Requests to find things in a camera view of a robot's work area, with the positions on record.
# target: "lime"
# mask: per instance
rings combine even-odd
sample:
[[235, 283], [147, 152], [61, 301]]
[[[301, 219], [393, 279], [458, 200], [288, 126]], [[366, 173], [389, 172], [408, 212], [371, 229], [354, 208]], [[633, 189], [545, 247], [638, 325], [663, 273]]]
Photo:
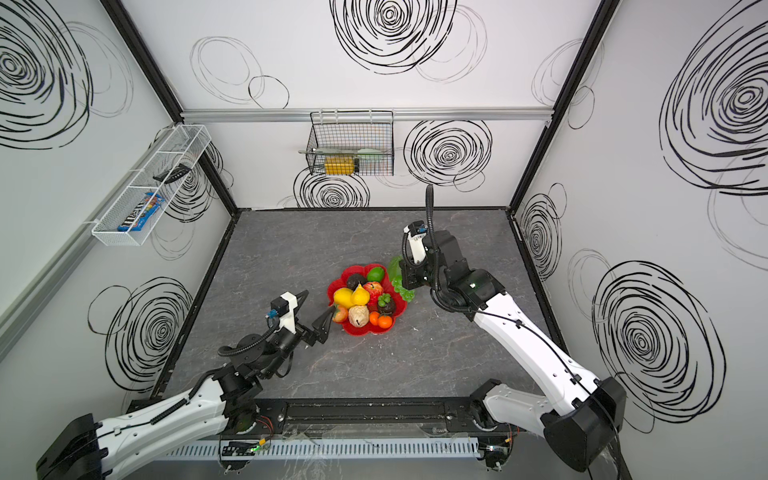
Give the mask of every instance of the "lime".
[[380, 282], [384, 280], [384, 269], [380, 266], [375, 266], [368, 272], [366, 277], [369, 282]]

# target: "orange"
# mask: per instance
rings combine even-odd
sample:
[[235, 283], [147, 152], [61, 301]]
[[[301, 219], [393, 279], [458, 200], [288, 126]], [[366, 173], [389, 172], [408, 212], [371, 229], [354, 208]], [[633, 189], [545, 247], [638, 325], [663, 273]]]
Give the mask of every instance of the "orange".
[[379, 328], [383, 328], [384, 330], [388, 329], [392, 326], [394, 323], [394, 320], [392, 320], [392, 317], [389, 315], [381, 315], [379, 317]]

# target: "yellow lemon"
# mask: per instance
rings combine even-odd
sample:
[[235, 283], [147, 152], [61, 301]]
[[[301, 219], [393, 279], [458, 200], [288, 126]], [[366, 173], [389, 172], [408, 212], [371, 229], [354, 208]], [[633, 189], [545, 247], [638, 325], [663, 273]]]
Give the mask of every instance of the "yellow lemon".
[[333, 302], [338, 303], [344, 308], [351, 308], [355, 306], [355, 303], [352, 301], [352, 290], [346, 287], [338, 289], [333, 293]]
[[371, 300], [371, 294], [368, 293], [368, 290], [362, 288], [362, 285], [358, 285], [352, 294], [352, 303], [355, 305], [368, 305], [369, 300]]

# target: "red plate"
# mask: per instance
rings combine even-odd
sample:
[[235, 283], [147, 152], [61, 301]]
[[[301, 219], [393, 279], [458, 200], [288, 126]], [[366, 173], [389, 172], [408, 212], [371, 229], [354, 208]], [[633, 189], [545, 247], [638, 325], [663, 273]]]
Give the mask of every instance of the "red plate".
[[351, 324], [348, 320], [345, 320], [342, 323], [342, 328], [344, 328], [344, 331], [347, 332], [349, 335], [353, 336], [363, 336], [367, 335], [368, 333], [373, 333], [374, 335], [379, 335], [380, 333], [387, 333], [395, 326], [395, 321], [397, 320], [397, 317], [402, 315], [403, 312], [406, 311], [406, 307], [408, 306], [408, 303], [402, 299], [399, 293], [395, 291], [395, 288], [392, 287], [392, 284], [389, 282], [389, 273], [386, 271], [386, 267], [383, 265], [380, 265], [378, 263], [370, 263], [365, 266], [361, 265], [352, 265], [348, 269], [344, 270], [344, 272], [341, 274], [341, 278], [336, 279], [328, 286], [328, 300], [329, 300], [329, 306], [333, 305], [333, 294], [339, 289], [346, 286], [346, 281], [349, 279], [350, 276], [352, 276], [354, 273], [360, 273], [363, 276], [368, 276], [368, 272], [376, 268], [377, 266], [380, 266], [384, 269], [384, 280], [382, 280], [382, 288], [384, 289], [384, 293], [388, 293], [392, 296], [392, 301], [395, 302], [395, 313], [392, 315], [392, 326], [390, 326], [388, 329], [383, 329], [381, 327], [373, 325], [371, 322], [366, 323], [365, 325], [361, 327], [354, 326]]

